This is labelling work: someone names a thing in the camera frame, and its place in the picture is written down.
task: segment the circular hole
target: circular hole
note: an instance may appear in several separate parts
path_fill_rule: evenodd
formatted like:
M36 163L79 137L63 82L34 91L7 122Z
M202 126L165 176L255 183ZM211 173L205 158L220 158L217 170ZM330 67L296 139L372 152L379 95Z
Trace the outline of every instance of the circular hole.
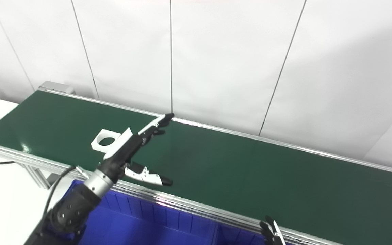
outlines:
M114 138L103 138L101 141L99 141L99 144L101 146L107 146L110 145L114 142Z

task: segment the blue storage crate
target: blue storage crate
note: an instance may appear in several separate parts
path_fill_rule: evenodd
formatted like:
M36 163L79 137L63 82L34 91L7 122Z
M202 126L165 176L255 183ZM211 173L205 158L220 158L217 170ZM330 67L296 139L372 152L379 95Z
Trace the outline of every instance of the blue storage crate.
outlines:
M68 191L81 183L74 180ZM264 242L261 234L109 191L90 213L79 244L263 245Z

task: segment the black robotic arm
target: black robotic arm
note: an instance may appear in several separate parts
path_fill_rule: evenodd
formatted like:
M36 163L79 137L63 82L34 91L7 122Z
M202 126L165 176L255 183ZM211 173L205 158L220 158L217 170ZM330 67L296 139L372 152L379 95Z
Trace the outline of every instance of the black robotic arm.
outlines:
M170 179L138 163L132 163L131 158L154 135L164 134L165 131L160 128L167 126L173 116L173 113L159 116L137 134L133 134L130 128L126 129L88 180L73 188L43 216L25 245L78 244L84 234L89 213L124 175L143 182L171 186L173 182Z

